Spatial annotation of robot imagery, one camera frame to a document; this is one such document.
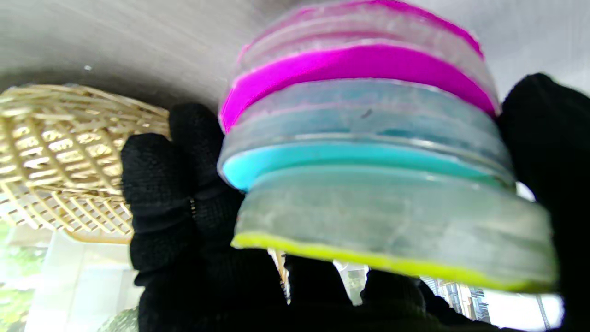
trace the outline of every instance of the gloved hand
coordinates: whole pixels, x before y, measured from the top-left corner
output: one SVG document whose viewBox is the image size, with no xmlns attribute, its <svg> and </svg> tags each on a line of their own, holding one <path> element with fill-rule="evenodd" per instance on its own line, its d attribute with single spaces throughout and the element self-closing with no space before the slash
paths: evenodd
<svg viewBox="0 0 590 332">
<path fill-rule="evenodd" d="M 165 331 L 204 317 L 285 306 L 280 276 L 264 250 L 230 247 L 241 193 L 217 174 L 223 133 L 202 105 L 174 108 L 172 142 L 131 136 L 121 152 L 123 194 L 133 213 L 130 244 L 142 331 Z"/>
<path fill-rule="evenodd" d="M 535 74 L 518 82 L 503 110 L 497 124 L 516 177 L 551 214 L 565 300 L 563 326 L 582 326 L 587 292 L 579 284 L 578 259 L 588 251 L 590 99 Z"/>
</svg>

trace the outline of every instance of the glove finger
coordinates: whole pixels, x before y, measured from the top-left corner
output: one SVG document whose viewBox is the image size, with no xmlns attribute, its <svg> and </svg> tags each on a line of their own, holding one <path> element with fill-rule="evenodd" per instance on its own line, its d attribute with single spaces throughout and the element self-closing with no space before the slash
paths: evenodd
<svg viewBox="0 0 590 332">
<path fill-rule="evenodd" d="M 191 218 L 186 171 L 164 136 L 131 136 L 121 161 L 123 195 L 131 206 L 136 232 L 164 229 Z"/>
<path fill-rule="evenodd" d="M 205 106 L 190 103 L 175 106 L 169 121 L 172 142 L 188 157 L 194 185 L 202 188 L 217 181 L 224 138 L 217 117 Z"/>
<path fill-rule="evenodd" d="M 590 99 L 536 74 L 512 89 L 503 109 L 497 124 L 516 176 L 551 207 L 586 173 Z"/>
</svg>

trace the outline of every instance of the green foliage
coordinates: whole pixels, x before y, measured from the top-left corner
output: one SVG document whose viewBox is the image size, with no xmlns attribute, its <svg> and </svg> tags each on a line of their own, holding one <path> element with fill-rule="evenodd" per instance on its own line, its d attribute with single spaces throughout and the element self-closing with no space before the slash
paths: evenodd
<svg viewBox="0 0 590 332">
<path fill-rule="evenodd" d="M 46 248 L 9 247 L 6 238 L 10 226 L 0 222 L 0 271 L 3 279 L 21 278 L 41 273 Z"/>
<path fill-rule="evenodd" d="M 123 310 L 117 316 L 106 321 L 98 332 L 138 332 L 137 307 Z"/>
<path fill-rule="evenodd" d="M 0 331 L 24 330 L 34 289 L 19 291 L 0 288 Z"/>
<path fill-rule="evenodd" d="M 9 232 L 10 226 L 0 222 L 0 332 L 22 332 L 35 289 L 12 289 L 9 282 L 41 273 L 47 249 L 7 246 Z"/>
</svg>

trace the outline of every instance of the woven basket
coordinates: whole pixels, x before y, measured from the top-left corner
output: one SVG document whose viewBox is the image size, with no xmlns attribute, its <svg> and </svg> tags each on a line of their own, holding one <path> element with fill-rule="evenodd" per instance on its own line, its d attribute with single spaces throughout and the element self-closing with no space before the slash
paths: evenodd
<svg viewBox="0 0 590 332">
<path fill-rule="evenodd" d="M 85 86 L 0 95 L 0 211 L 11 224 L 130 237 L 119 151 L 130 135 L 168 136 L 168 111 Z"/>
</svg>

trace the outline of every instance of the clear plastic lid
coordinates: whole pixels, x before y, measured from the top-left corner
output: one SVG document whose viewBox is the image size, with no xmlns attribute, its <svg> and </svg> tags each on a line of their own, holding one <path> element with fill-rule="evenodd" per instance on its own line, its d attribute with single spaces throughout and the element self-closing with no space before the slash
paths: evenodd
<svg viewBox="0 0 590 332">
<path fill-rule="evenodd" d="M 255 149 L 326 141 L 432 152 L 445 155 L 448 162 L 471 164 L 505 185 L 514 182 L 509 153 L 487 115 L 432 87 L 374 79 L 300 83 L 267 96 L 252 105 L 225 137 L 219 170 L 223 174 L 226 161 Z M 377 152 L 347 156 L 351 151 L 334 154 L 334 159 L 350 157 L 363 163 L 382 158 Z M 231 174 L 225 175 L 231 182 Z"/>
<path fill-rule="evenodd" d="M 294 11 L 244 48 L 234 78 L 297 54 L 370 44 L 426 52 L 460 69 L 497 98 L 479 45 L 469 33 L 422 9 L 389 1 L 330 3 Z"/>
<path fill-rule="evenodd" d="M 542 292 L 557 279 L 550 234 L 543 207 L 498 187 L 414 170 L 323 165 L 260 177 L 232 244 Z"/>
</svg>

